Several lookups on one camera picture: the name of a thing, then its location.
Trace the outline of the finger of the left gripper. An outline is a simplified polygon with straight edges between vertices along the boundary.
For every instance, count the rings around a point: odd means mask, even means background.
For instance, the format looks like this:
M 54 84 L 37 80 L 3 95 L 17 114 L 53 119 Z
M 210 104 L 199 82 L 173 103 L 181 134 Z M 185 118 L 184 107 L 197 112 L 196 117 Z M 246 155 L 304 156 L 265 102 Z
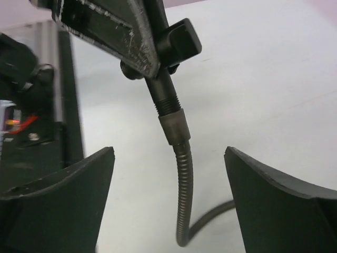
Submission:
M 168 27 L 163 1 L 30 1 L 70 34 L 148 79 L 168 74 L 157 40 Z

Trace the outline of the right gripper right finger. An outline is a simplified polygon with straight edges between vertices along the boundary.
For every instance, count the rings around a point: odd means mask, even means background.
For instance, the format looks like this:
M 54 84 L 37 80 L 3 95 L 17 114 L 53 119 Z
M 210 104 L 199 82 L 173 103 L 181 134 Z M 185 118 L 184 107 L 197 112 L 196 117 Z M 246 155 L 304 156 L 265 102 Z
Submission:
M 336 252 L 336 191 L 227 147 L 224 155 L 246 252 Z

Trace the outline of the black T-shaped connector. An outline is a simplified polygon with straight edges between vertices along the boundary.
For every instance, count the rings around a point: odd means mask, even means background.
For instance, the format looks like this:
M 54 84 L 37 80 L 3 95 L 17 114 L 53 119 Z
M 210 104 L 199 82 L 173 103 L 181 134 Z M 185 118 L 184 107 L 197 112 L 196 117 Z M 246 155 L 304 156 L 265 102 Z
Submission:
M 200 54 L 202 44 L 188 18 L 169 25 L 166 16 L 151 15 L 149 22 L 161 68 L 156 77 L 145 80 L 158 115 L 165 116 L 181 109 L 170 75 L 180 63 Z

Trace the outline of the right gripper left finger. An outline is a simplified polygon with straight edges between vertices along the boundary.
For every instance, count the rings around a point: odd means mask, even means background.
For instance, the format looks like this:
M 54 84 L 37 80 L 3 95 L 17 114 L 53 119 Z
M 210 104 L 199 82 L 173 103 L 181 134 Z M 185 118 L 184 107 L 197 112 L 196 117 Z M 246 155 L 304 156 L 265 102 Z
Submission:
M 114 149 L 1 193 L 1 252 L 94 252 Z

